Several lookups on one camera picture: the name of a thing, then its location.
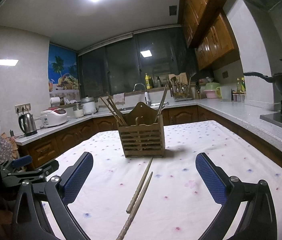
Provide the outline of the wooden chopstick short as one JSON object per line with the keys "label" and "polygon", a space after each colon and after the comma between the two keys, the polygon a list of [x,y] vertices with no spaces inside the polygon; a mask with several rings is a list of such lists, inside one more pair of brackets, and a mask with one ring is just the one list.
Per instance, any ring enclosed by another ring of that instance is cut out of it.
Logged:
{"label": "wooden chopstick short", "polygon": [[135,204],[133,205],[132,207],[132,210],[128,216],[128,219],[127,221],[125,222],[123,228],[121,229],[119,235],[117,236],[116,240],[123,240],[125,235],[127,234],[128,230],[129,230],[129,227],[131,226],[134,218],[135,218],[135,215],[136,213],[138,212],[138,209],[143,201],[143,198],[145,196],[145,193],[149,187],[149,184],[150,184],[150,181],[151,181],[151,178],[152,178],[152,175],[153,175],[153,172],[150,173],[148,179],[146,180],[145,182],[145,185],[142,187],[141,191],[140,191],[140,194],[138,195],[138,197],[136,198],[136,202]]}

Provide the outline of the wooden chopstick long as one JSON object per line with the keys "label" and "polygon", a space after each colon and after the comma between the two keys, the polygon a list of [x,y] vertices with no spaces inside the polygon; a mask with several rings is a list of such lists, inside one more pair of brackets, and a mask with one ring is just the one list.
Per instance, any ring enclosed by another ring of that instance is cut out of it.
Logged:
{"label": "wooden chopstick long", "polygon": [[129,205],[128,205],[127,209],[126,209],[126,213],[128,213],[128,214],[131,213],[132,208],[134,207],[134,204],[135,204],[135,202],[136,202],[136,200],[137,200],[137,198],[138,198],[138,195],[139,195],[140,192],[141,192],[141,189],[142,189],[142,187],[143,187],[143,185],[144,185],[144,182],[145,182],[145,179],[146,179],[146,177],[147,177],[147,175],[148,175],[148,172],[149,172],[150,166],[151,166],[151,164],[152,164],[152,161],[153,161],[153,158],[150,159],[150,161],[149,161],[147,167],[145,168],[145,171],[144,171],[144,173],[143,173],[143,175],[142,175],[142,177],[141,177],[141,180],[140,180],[140,182],[138,183],[138,186],[137,186],[137,188],[136,188],[136,190],[135,190],[135,192],[134,192],[134,194],[133,194],[133,197],[132,197],[132,199],[131,199],[130,202],[129,202]]}

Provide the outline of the metal chopstick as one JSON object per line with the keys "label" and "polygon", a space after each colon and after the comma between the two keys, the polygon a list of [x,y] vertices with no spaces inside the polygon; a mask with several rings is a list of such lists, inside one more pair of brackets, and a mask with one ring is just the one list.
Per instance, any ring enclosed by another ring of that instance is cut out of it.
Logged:
{"label": "metal chopstick", "polygon": [[162,99],[161,99],[159,108],[157,110],[157,116],[159,116],[161,114],[161,111],[163,109],[163,105],[164,105],[164,101],[165,101],[165,98],[166,98],[166,94],[168,92],[168,88],[169,88],[169,86],[166,84],[165,87],[164,87],[164,92],[163,92],[163,95],[162,95]]}

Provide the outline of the stainless electric kettle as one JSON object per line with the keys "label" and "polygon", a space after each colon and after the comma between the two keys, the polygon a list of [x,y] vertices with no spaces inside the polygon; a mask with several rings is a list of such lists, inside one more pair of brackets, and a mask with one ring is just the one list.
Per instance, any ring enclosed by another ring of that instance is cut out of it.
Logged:
{"label": "stainless electric kettle", "polygon": [[36,124],[31,113],[20,115],[18,118],[18,123],[21,131],[26,137],[37,134]]}

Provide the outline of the white red rice cooker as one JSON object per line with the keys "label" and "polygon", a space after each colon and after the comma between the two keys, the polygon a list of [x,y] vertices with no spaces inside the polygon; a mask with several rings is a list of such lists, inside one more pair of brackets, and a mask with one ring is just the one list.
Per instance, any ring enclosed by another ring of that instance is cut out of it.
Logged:
{"label": "white red rice cooker", "polygon": [[57,107],[51,107],[41,111],[40,119],[45,128],[59,126],[68,121],[66,110]]}

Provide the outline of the floral white tablecloth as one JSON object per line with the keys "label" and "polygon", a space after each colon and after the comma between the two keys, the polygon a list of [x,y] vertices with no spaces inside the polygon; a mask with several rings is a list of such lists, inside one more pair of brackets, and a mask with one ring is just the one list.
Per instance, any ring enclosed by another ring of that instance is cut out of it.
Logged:
{"label": "floral white tablecloth", "polygon": [[125,239],[198,239],[220,209],[196,169],[201,152],[229,176],[268,182],[282,239],[281,167],[215,121],[166,126],[164,135],[162,158],[126,158],[117,131],[97,133],[58,157],[59,176],[82,153],[93,155],[93,168],[69,205],[91,239],[118,237],[145,171],[151,181]]}

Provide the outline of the white steel pot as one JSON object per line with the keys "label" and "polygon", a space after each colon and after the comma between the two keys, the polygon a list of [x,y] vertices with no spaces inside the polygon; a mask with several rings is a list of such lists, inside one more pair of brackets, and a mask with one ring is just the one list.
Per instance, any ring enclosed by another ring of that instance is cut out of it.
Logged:
{"label": "white steel pot", "polygon": [[84,112],[84,115],[90,115],[97,112],[97,107],[93,97],[85,97],[81,99],[81,106]]}

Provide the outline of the tropical fruit poster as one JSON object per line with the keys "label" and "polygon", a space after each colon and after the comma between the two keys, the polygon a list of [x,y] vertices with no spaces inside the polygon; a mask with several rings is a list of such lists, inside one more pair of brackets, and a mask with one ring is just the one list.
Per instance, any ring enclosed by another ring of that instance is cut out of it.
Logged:
{"label": "tropical fruit poster", "polygon": [[49,44],[48,80],[50,97],[80,101],[76,52]]}

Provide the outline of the green pink plastic basket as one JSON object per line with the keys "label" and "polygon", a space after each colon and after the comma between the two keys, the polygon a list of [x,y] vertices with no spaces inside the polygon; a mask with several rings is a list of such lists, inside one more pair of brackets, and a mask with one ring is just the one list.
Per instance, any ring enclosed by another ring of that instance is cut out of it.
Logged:
{"label": "green pink plastic basket", "polygon": [[205,85],[204,87],[204,94],[206,96],[207,99],[217,99],[218,95],[217,95],[217,88],[220,87],[220,84],[217,82],[209,82]]}

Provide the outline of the wooden utensil holder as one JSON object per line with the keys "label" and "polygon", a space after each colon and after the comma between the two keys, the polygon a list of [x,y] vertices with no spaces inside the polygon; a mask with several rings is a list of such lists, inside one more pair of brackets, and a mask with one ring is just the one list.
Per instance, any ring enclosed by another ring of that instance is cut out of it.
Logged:
{"label": "wooden utensil holder", "polygon": [[117,129],[125,157],[165,155],[163,116],[157,110],[138,102],[123,118],[127,125],[118,124]]}

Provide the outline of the dish drying rack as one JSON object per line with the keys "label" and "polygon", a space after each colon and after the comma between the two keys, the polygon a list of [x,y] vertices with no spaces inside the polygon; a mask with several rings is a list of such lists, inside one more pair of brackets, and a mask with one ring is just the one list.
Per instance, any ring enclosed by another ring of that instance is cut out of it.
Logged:
{"label": "dish drying rack", "polygon": [[181,73],[179,75],[169,74],[168,85],[170,94],[175,101],[185,101],[193,98],[191,94],[190,80],[188,80],[186,73]]}

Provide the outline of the chrome sink faucet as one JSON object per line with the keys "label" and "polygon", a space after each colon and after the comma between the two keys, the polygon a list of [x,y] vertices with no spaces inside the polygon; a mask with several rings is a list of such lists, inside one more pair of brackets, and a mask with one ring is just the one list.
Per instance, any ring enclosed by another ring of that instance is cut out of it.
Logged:
{"label": "chrome sink faucet", "polygon": [[140,93],[142,92],[143,93],[143,96],[144,96],[144,99],[145,99],[145,103],[148,106],[150,106],[150,104],[151,104],[150,95],[149,95],[149,93],[147,91],[146,86],[143,83],[141,83],[141,82],[136,83],[134,85],[134,87],[133,87],[133,92],[136,92],[136,89],[139,88],[139,87],[141,87],[141,90],[138,90],[138,92],[140,92]]}

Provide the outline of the yellow oil bottle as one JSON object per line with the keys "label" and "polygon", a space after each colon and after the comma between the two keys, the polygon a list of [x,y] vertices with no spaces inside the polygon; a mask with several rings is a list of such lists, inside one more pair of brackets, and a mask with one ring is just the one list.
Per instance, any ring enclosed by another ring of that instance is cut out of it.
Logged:
{"label": "yellow oil bottle", "polygon": [[147,73],[145,74],[145,83],[146,83],[146,89],[153,88],[152,78]]}

